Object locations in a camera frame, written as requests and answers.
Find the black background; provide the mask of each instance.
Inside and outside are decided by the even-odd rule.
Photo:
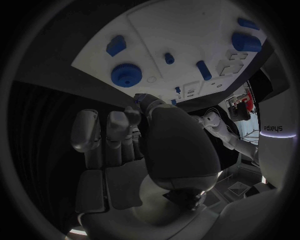
[[[26,25],[32,20],[34,15],[42,8],[49,5],[51,1],[3,1],[1,2],[1,62],[7,57],[7,50],[13,46],[13,43],[18,40],[16,38],[24,31]],[[285,37],[288,46],[294,53],[294,59],[298,61],[299,56],[299,13],[297,6],[292,1],[251,1],[256,6],[256,9],[265,15],[266,20],[271,19],[272,24],[277,27],[278,34]],[[132,5],[132,1],[124,1],[122,5]],[[28,229],[27,225],[20,219],[14,211],[13,206],[7,199],[4,189],[1,189],[2,205],[1,205],[1,237],[12,239],[41,239],[34,236],[33,232]],[[294,199],[294,204],[284,206],[286,215],[280,219],[278,225],[270,232],[266,232],[262,239],[277,239],[280,236],[288,238],[289,236],[297,236],[297,222],[299,218],[299,198]]]

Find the red object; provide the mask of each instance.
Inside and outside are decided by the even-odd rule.
[[[249,100],[247,100],[247,98],[244,98],[242,102],[245,102],[247,110],[251,112],[253,109],[253,99],[251,93],[249,91],[247,91],[247,93],[248,93]]]

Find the metal grate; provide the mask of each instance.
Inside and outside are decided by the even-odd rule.
[[[237,181],[235,184],[233,184],[232,186],[230,186],[228,188],[228,190],[232,193],[234,193],[237,196],[242,195],[247,189],[249,188],[249,186]]]

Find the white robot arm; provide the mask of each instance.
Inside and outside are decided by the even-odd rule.
[[[220,138],[223,141],[223,145],[233,150],[244,154],[252,159],[252,163],[257,165],[258,163],[258,146],[251,142],[239,139],[239,137],[233,133],[230,133],[227,129],[225,122],[213,111],[210,111],[204,116],[192,116],[199,124],[209,131],[213,136]]]

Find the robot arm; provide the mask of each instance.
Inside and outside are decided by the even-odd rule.
[[[230,133],[225,122],[215,112],[211,111],[202,117],[192,117],[213,136],[220,138],[226,148],[230,150],[235,149],[241,154],[251,158],[254,163],[258,163],[258,146],[251,142],[241,140],[237,135]]]

